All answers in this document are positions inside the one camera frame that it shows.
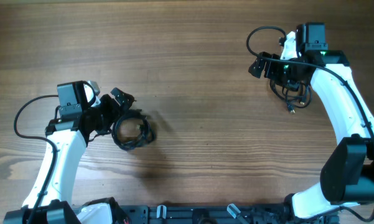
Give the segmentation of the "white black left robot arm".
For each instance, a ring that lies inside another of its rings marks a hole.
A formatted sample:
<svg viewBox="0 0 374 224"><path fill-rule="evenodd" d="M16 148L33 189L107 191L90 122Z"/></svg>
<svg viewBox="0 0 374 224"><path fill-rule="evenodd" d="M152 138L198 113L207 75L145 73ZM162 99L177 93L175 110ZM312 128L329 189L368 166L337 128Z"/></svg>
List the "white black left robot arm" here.
<svg viewBox="0 0 374 224"><path fill-rule="evenodd" d="M44 159L34 186L18 210L7 212L4 223L131 223L131 217L112 197L93 200L74 210L70 201L78 165L90 139L111 135L124 151L144 145L150 135L144 123L137 139L121 141L117 131L127 119L146 118L131 106L135 99L118 88L100 95L95 82L60 84L55 97L59 105L41 138L46 142Z"/></svg>

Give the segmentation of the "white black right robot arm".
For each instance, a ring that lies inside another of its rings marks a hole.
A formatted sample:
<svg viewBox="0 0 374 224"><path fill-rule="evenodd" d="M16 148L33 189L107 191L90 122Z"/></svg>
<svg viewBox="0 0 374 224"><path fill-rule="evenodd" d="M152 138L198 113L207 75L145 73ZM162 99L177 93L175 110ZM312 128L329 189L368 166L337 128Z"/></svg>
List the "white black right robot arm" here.
<svg viewBox="0 0 374 224"><path fill-rule="evenodd" d="M325 25L300 24L279 39L281 55L260 52L249 72L269 80L273 93L290 110L319 96L334 129L337 147L312 187L289 195L284 220L330 222L341 211L372 204L374 220L374 117L355 86L345 54L330 50Z"/></svg>

